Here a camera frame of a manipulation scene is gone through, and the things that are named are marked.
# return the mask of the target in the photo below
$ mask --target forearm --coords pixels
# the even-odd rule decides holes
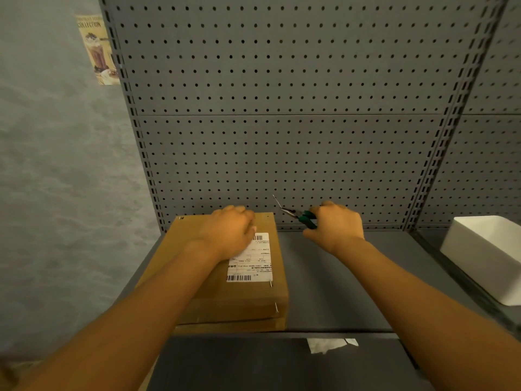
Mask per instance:
[[[75,335],[20,390],[135,390],[176,320],[214,267],[195,241],[127,298]]]
[[[346,244],[339,259],[353,272],[439,389],[510,389],[521,384],[521,345],[394,264],[370,243]]]

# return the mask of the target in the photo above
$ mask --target textured wall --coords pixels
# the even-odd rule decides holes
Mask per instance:
[[[0,0],[0,355],[38,358],[107,309],[159,229],[119,86],[73,14]]]

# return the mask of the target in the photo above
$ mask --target left hand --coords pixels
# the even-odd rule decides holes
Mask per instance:
[[[244,206],[227,206],[215,210],[204,223],[198,238],[215,250],[218,261],[230,259],[246,249],[257,227],[253,226],[255,214]]]

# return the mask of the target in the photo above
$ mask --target barcode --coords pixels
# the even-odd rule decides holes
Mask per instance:
[[[233,275],[228,276],[226,279],[227,281],[251,281],[252,277],[251,275],[245,276],[245,275]]]

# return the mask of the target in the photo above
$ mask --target hand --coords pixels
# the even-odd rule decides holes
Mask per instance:
[[[227,206],[215,210],[199,232],[203,240],[217,254],[218,262],[230,259],[246,249],[257,227],[253,226],[255,214],[244,206]]]
[[[304,237],[317,243],[323,250],[338,256],[342,245],[364,239],[359,213],[329,200],[309,211],[317,216],[317,229],[304,230]]]

